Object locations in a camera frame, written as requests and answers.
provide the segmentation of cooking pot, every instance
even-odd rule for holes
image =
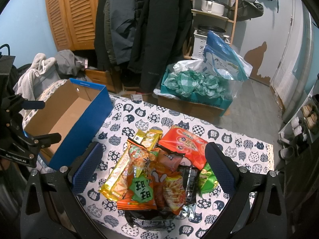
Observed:
[[[202,0],[202,11],[218,16],[224,14],[225,5],[217,0]]]

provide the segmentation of power cord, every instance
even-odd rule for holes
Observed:
[[[0,46],[0,49],[2,49],[2,48],[4,48],[4,47],[7,47],[7,49],[8,49],[8,56],[10,55],[10,46],[9,46],[9,44],[3,44],[2,46]]]

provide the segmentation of gray floor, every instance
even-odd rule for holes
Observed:
[[[249,79],[242,84],[229,109],[229,115],[216,118],[213,124],[272,144],[276,167],[280,162],[277,139],[282,120],[270,88]]]

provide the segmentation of green snack bag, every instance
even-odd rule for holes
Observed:
[[[201,170],[198,178],[198,187],[200,190],[200,196],[205,193],[212,192],[218,185],[218,180],[216,179],[213,170],[208,163],[205,164],[204,168]]]
[[[134,192],[133,200],[144,203],[153,199],[153,189],[148,185],[148,181],[144,175],[133,178],[130,190]]]

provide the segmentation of blue gripper pad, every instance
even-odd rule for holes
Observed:
[[[77,158],[72,165],[72,192],[74,195],[82,193],[103,156],[103,147],[98,142],[93,142],[86,152]]]
[[[236,164],[230,157],[225,156],[214,142],[206,145],[205,157],[224,193],[232,197],[239,180]]]

